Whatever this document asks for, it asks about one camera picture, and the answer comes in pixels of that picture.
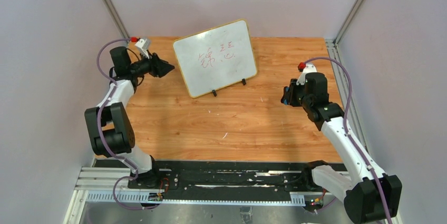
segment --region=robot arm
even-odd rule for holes
[[[126,47],[116,47],[110,51],[115,69],[116,87],[110,83],[110,89],[105,98],[95,107],[85,111],[85,121],[89,132],[90,143],[93,152],[97,155],[111,157],[101,141],[98,131],[97,116],[99,108],[108,99],[101,114],[101,126],[113,123],[113,128],[103,129],[105,141],[114,154],[125,157],[132,161],[140,174],[141,183],[150,187],[156,186],[160,181],[158,169],[152,156],[145,154],[135,145],[135,135],[126,114],[125,107],[131,96],[134,95],[138,87],[138,78],[144,77],[149,73],[154,77],[163,77],[174,69],[174,66],[158,58],[156,53],[149,53],[147,50],[150,41],[147,38],[141,38],[135,46],[142,54],[142,59],[137,62],[131,62]],[[126,164],[135,173],[134,167]]]
[[[347,178],[335,172],[324,161],[311,162],[303,172],[307,187],[323,187],[330,191],[344,203],[346,213],[354,223],[382,220],[385,213],[377,185],[370,172],[374,168],[384,190],[390,215],[395,217],[402,191],[399,178],[396,175],[388,176],[374,162],[347,122],[348,134],[358,149],[353,145],[345,133],[344,111],[338,104],[329,102],[327,79],[324,74],[318,73],[316,67],[310,63],[302,65],[301,69],[301,76],[291,79],[290,86],[284,87],[281,103],[303,107],[308,118],[331,141],[349,173]],[[370,165],[365,163],[362,155],[366,156]]]

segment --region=white connector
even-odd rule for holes
[[[149,45],[151,44],[151,40],[148,38],[140,38],[136,43],[135,43],[135,47],[138,49],[138,51],[140,52],[140,54],[142,54],[144,57],[150,59],[152,58],[149,55],[148,52],[148,48]]]

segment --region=wood grain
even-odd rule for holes
[[[216,98],[210,93],[196,99],[178,69],[175,39],[151,37],[150,51],[176,69],[161,79],[147,76],[126,108],[144,152],[156,159],[341,161],[302,108],[280,103],[283,87],[299,77],[299,62],[328,56],[322,38],[254,37],[258,74],[245,86],[219,90]],[[315,66],[328,78],[330,100],[341,104],[330,63]]]

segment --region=wooden table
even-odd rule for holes
[[[298,78],[299,62],[328,56],[322,38],[252,38],[258,74],[191,98],[172,48],[177,37],[151,37],[151,52],[176,69],[146,79],[126,108],[137,145],[156,159],[340,162],[335,149],[302,108],[280,103],[283,87]],[[329,61],[315,62],[328,79],[332,102],[341,105]]]

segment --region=whiteboard frame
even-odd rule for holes
[[[191,37],[191,36],[195,36],[195,35],[198,35],[198,34],[201,34],[201,33],[207,32],[207,31],[210,31],[210,30],[214,30],[214,29],[217,29],[217,28],[220,28],[220,27],[222,27],[222,26],[226,26],[226,25],[229,25],[229,24],[238,22],[238,21],[244,21],[244,22],[245,22],[245,25],[247,26],[248,38],[249,38],[249,40],[250,40],[251,54],[253,55],[253,60],[255,61],[255,70],[256,70],[256,71],[255,71],[255,74],[252,75],[252,76],[249,76],[249,77],[247,77],[247,78],[244,78],[245,80],[246,80],[246,79],[250,79],[250,78],[252,78],[252,77],[254,77],[254,76],[256,76],[256,75],[258,74],[258,67],[257,67],[257,65],[256,65],[255,52],[253,51],[253,46],[252,46],[252,43],[251,43],[250,28],[248,27],[248,23],[247,23],[247,20],[246,20],[245,18],[240,18],[240,19],[238,19],[238,20],[231,21],[231,22],[228,22],[228,23],[225,23],[225,24],[216,26],[216,27],[212,27],[212,28],[210,28],[210,29],[206,29],[206,30],[204,30],[204,31],[200,31],[200,32],[197,32],[197,33],[194,33],[194,34],[191,34],[191,35],[182,37],[182,38],[178,38],[178,39],[176,39],[174,42],[172,42],[172,49],[174,50],[174,55],[176,56],[176,60],[177,60],[177,63],[178,63],[178,65],[179,65],[180,73],[181,73],[181,75],[182,75],[184,84],[185,84],[185,86],[186,86],[186,90],[188,91],[188,95],[189,95],[190,97],[192,97],[193,99],[198,98],[198,97],[203,96],[203,95],[206,95],[206,94],[209,94],[209,93],[212,93],[212,91],[206,92],[206,93],[201,94],[201,95],[198,95],[198,96],[192,96],[192,95],[191,95],[191,92],[189,91],[188,85],[186,84],[186,79],[184,78],[184,74],[183,74],[183,71],[182,71],[182,69],[181,69],[180,62],[179,62],[179,59],[178,59],[178,57],[177,57],[176,50],[174,49],[174,43],[177,42],[177,41],[183,40],[183,39],[185,39],[185,38],[189,38],[189,37]],[[214,91],[217,91],[217,90],[226,88],[226,87],[228,87],[228,86],[230,86],[230,85],[233,85],[233,84],[235,84],[235,83],[239,83],[239,82],[241,82],[241,81],[237,81],[237,82],[230,83],[230,84],[228,84],[228,85],[225,85],[225,86],[222,86],[222,87],[220,87],[220,88],[218,88],[218,89],[215,89]]]

